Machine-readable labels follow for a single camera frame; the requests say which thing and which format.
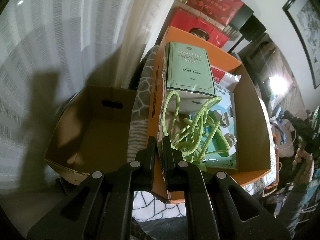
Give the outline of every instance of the sheer curtain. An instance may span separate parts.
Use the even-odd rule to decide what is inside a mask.
[[[0,15],[0,193],[46,188],[57,114],[85,84],[126,88],[174,0],[10,0]]]

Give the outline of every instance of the painting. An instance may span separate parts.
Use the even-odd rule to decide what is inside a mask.
[[[295,28],[305,50],[313,86],[320,85],[320,15],[310,0],[288,0],[283,10]]]

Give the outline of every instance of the red gift bag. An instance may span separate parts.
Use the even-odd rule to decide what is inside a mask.
[[[188,0],[187,5],[197,10],[206,5],[202,12],[227,26],[243,2],[241,0]]]
[[[204,21],[192,13],[178,7],[169,26],[191,33],[211,44],[222,48],[229,38],[220,32],[214,25]]]

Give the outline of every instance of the brown cardboard box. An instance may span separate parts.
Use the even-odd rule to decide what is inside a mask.
[[[94,171],[118,170],[127,162],[135,96],[128,89],[84,87],[60,116],[45,161],[75,185]]]
[[[163,103],[164,47],[169,41],[190,44],[206,49],[211,65],[241,75],[234,90],[237,129],[237,170],[208,168],[208,172],[225,171],[241,186],[245,186],[271,171],[270,141],[264,113],[253,83],[241,63],[222,49],[190,33],[169,27],[157,51],[148,118],[148,136],[159,139],[161,106]],[[183,192],[167,192],[160,159],[155,163],[153,193],[170,203],[184,202]]]

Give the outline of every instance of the person's arm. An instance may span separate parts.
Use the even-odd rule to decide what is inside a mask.
[[[293,165],[301,162],[302,158],[305,159],[305,162],[302,164],[293,180],[295,186],[289,193],[289,196],[285,200],[284,205],[277,216],[277,219],[289,230],[291,238],[294,237],[295,228],[299,222],[300,212],[305,204],[304,200],[314,171],[313,158],[305,150],[297,150]]]

